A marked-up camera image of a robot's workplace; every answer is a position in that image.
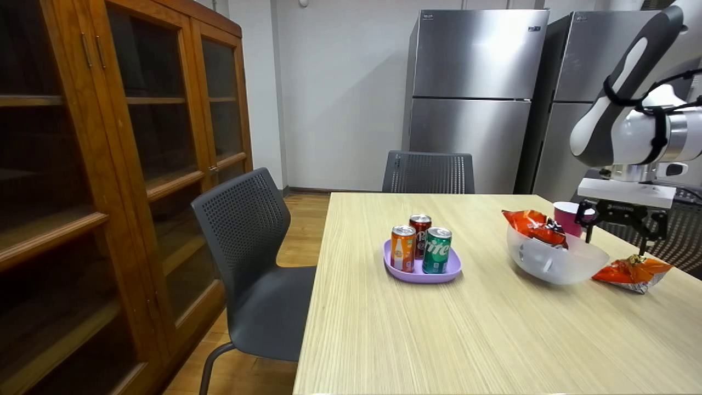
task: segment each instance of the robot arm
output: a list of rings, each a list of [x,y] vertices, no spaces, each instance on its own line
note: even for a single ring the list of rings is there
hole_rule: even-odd
[[[581,181],[581,213],[592,207],[599,222],[633,227],[643,236],[640,252],[668,236],[665,212],[671,209],[675,190],[663,186],[665,181],[685,171],[680,163],[702,154],[702,101],[680,101],[668,86],[670,80],[640,93],[660,57],[686,30],[689,5],[673,2],[640,30],[571,134],[575,158],[611,171],[609,179]]]

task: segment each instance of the soda can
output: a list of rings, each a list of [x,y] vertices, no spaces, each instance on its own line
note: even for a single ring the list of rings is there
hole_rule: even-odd
[[[448,256],[453,251],[453,230],[448,229],[431,229],[425,238],[424,251],[424,273],[442,274],[446,273]]]
[[[425,215],[425,213],[420,213],[420,215],[413,215],[411,218],[411,227],[414,229],[417,233],[417,256],[422,258],[424,256],[424,246],[425,246],[425,233],[432,229],[432,218]]]
[[[394,258],[390,258],[394,268],[402,273],[414,273],[414,229],[413,227],[394,229],[390,251],[394,251]]]

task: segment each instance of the chair backrest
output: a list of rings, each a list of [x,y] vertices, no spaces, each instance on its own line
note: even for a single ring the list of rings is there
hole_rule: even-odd
[[[233,179],[193,200],[193,212],[227,288],[228,307],[267,270],[290,227],[284,193],[267,169]]]
[[[384,193],[474,193],[470,154],[389,152]]]

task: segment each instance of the chip bag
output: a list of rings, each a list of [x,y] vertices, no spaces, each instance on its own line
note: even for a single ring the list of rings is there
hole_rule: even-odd
[[[645,295],[668,274],[668,270],[671,270],[670,264],[663,264],[654,258],[633,256],[606,265],[592,280],[636,295]]]
[[[564,230],[539,212],[503,212],[509,227],[524,238],[539,240],[549,246],[569,248]]]

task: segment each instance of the refrigerator door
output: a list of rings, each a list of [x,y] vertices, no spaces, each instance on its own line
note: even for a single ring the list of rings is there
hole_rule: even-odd
[[[533,193],[555,203],[571,200],[589,167],[571,154],[571,129],[590,103],[554,103]]]
[[[407,147],[473,154],[477,193],[511,193],[527,117],[527,101],[414,100]]]
[[[531,100],[549,12],[424,12],[413,96]]]
[[[590,12],[571,15],[571,33],[554,101],[594,101],[654,12]]]

